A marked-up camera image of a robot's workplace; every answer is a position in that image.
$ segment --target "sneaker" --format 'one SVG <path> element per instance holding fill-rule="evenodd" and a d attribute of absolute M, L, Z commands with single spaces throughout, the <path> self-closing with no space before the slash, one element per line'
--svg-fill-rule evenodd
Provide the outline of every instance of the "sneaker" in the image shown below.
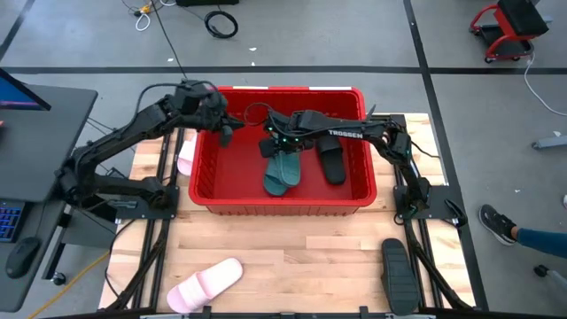
<path fill-rule="evenodd" d="M 487 230 L 494 234 L 499 242 L 504 245 L 513 245 L 516 242 L 510 234 L 510 231 L 516 224 L 505 215 L 498 214 L 494 207 L 482 205 L 478 210 L 478 219 Z"/>

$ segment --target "black slide sandal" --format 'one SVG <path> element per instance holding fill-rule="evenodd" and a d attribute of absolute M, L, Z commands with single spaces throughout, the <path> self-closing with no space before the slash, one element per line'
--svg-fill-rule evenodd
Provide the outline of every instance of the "black slide sandal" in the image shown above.
<path fill-rule="evenodd" d="M 412 314 L 417 308 L 419 293 L 406 248 L 398 239 L 387 238 L 382 242 L 382 257 L 382 285 L 390 309 L 396 315 Z"/>
<path fill-rule="evenodd" d="M 327 182 L 341 185 L 346 180 L 343 147 L 336 136 L 321 136 L 315 142 L 317 155 Z"/>

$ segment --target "person's leg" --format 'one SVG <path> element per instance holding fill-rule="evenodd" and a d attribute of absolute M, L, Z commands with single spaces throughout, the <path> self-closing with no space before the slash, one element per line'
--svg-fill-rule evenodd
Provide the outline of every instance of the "person's leg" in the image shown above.
<path fill-rule="evenodd" d="M 567 234 L 519 228 L 490 205 L 480 207 L 478 218 L 504 245 L 513 245 L 517 241 L 537 251 L 567 258 Z"/>
<path fill-rule="evenodd" d="M 514 227 L 512 237 L 518 243 L 542 253 L 567 258 L 567 234 Z"/>

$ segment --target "red bin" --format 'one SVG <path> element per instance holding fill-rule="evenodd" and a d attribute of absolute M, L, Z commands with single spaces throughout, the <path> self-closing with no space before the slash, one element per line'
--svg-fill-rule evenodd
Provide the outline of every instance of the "red bin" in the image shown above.
<path fill-rule="evenodd" d="M 228 112 L 243 119 L 254 102 L 271 105 L 290 115 L 315 110 L 348 120 L 365 118 L 364 99 L 354 88 L 239 88 L 220 87 L 229 101 Z M 283 197 L 269 195 L 263 187 L 267 159 L 260 156 L 258 142 L 268 135 L 262 126 L 234 132 L 227 148 L 219 146 L 217 134 L 198 135 L 189 196 L 211 213 L 222 215 L 347 215 L 370 205 L 377 195 L 369 144 L 341 138 L 346 181 L 331 185 L 325 180 L 315 148 L 300 154 L 301 182 Z"/>

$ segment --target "computer monitor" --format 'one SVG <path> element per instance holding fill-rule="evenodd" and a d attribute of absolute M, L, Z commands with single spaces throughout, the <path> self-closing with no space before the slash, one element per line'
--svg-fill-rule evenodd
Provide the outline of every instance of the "computer monitor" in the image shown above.
<path fill-rule="evenodd" d="M 0 68 L 0 110 L 49 111 L 51 106 Z"/>

